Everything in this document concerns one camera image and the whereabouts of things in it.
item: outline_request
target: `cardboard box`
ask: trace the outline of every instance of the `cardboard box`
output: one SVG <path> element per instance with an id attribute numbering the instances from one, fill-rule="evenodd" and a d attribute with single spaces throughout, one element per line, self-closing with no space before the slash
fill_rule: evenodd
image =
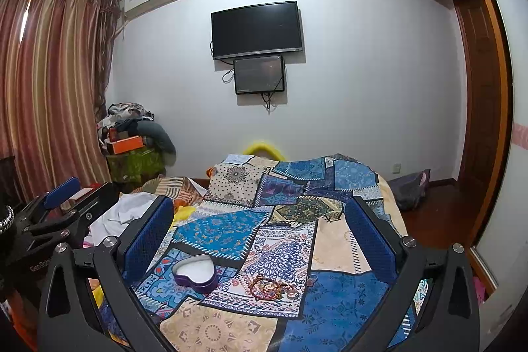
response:
<path id="1" fill-rule="evenodd" d="M 106 139 L 105 142 L 110 154 L 121 154 L 122 152 L 135 150 L 143 146 L 141 136 L 132 136 L 131 138 L 121 139 L 115 142 L 110 142 L 109 139 Z"/>

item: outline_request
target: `white cloth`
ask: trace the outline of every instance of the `white cloth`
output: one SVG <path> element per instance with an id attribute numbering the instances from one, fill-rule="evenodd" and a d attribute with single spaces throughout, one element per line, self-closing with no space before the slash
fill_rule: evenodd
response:
<path id="1" fill-rule="evenodd" d="M 149 192 L 123 194 L 119 201 L 90 225 L 84 241 L 99 245 L 107 236 L 120 236 L 134 220 L 141 218 L 157 196 Z"/>
<path id="2" fill-rule="evenodd" d="M 198 194 L 200 194 L 200 196 L 202 197 L 205 196 L 205 193 L 207 192 L 205 188 L 203 188 L 200 184 L 193 181 L 191 178 L 189 178 L 189 181 L 191 181 L 191 184 L 193 185 L 194 188 L 196 188 L 196 191 L 198 191 Z"/>
<path id="3" fill-rule="evenodd" d="M 251 160 L 254 155 L 246 154 L 229 154 L 222 163 L 231 163 L 232 165 L 243 165 Z"/>

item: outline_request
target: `curtain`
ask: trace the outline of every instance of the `curtain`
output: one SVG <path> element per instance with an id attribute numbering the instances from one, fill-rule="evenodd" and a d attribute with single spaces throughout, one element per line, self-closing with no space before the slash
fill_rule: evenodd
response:
<path id="1" fill-rule="evenodd" d="M 27 199 L 71 176 L 110 180 L 93 112 L 100 4 L 31 0 L 18 59 L 6 64 L 7 127 Z"/>
<path id="2" fill-rule="evenodd" d="M 0 158 L 14 155 L 7 122 L 7 107 L 16 99 L 13 74 L 16 73 L 20 28 L 29 0 L 0 0 Z"/>
<path id="3" fill-rule="evenodd" d="M 97 29 L 95 64 L 95 115 L 99 122 L 106 115 L 106 87 L 110 78 L 110 65 L 114 50 L 114 33 L 121 9 L 119 0 L 101 0 Z"/>

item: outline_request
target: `pink object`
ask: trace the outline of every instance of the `pink object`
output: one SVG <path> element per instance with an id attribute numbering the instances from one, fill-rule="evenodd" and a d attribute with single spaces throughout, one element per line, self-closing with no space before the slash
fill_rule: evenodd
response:
<path id="1" fill-rule="evenodd" d="M 477 291 L 478 304 L 484 303 L 486 288 L 477 276 L 473 276 L 473 283 L 475 284 L 475 290 Z"/>
<path id="2" fill-rule="evenodd" d="M 525 150 L 528 150 L 528 127 L 522 124 L 513 123 L 512 144 L 518 145 Z"/>

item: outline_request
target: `gray pillow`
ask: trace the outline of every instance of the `gray pillow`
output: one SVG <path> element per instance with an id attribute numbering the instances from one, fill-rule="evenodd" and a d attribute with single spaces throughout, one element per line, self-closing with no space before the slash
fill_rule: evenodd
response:
<path id="1" fill-rule="evenodd" d="M 154 142 L 159 146 L 160 150 L 170 154 L 176 154 L 176 148 L 160 124 L 148 120 L 138 121 L 137 134 L 154 139 Z"/>

